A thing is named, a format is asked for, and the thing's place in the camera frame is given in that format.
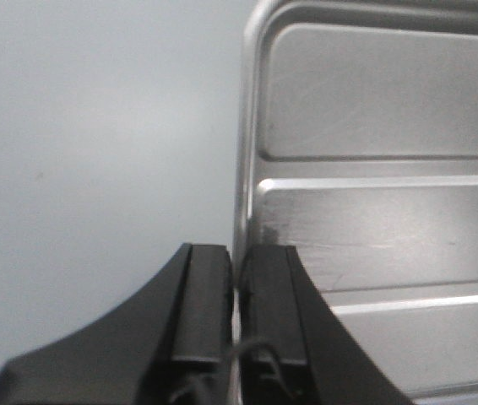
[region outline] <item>white wall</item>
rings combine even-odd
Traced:
[[[231,245],[253,4],[0,2],[0,366]]]

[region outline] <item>thin wire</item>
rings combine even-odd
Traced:
[[[273,380],[277,382],[290,399],[294,399],[296,394],[290,389],[289,384],[285,380],[280,356],[274,346],[263,338],[252,337],[230,349],[220,365],[216,377],[211,374],[188,375],[184,380],[184,384],[169,396],[169,403],[174,403],[179,398],[190,394],[197,405],[225,405],[230,386],[232,366],[245,355],[252,352],[262,352],[269,356],[269,366],[274,373]],[[213,387],[209,385],[210,381],[216,383],[215,389],[212,389]]]

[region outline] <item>metal tray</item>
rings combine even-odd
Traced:
[[[261,2],[235,263],[295,245],[418,403],[478,404],[478,3]]]

